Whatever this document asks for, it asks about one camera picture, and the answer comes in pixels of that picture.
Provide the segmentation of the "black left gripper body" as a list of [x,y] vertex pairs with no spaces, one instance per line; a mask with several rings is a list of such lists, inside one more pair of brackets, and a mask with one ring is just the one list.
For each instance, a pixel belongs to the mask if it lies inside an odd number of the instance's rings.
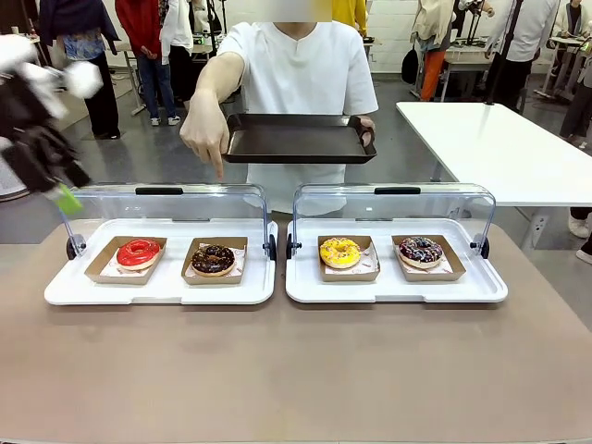
[[15,129],[4,149],[4,160],[33,192],[49,192],[61,182],[85,187],[92,180],[70,142],[53,126]]

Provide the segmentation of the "person's right hand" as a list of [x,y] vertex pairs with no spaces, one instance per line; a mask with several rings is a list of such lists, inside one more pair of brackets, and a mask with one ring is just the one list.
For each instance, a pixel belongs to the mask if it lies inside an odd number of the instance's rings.
[[224,177],[222,155],[228,150],[229,132],[214,91],[195,91],[179,135],[203,163],[213,166],[218,179]]

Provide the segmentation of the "person's left hand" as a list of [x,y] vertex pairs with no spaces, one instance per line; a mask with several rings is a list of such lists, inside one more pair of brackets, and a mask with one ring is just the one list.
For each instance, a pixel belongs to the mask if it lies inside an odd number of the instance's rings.
[[361,141],[364,147],[374,143],[376,125],[368,116],[359,116],[361,124]]

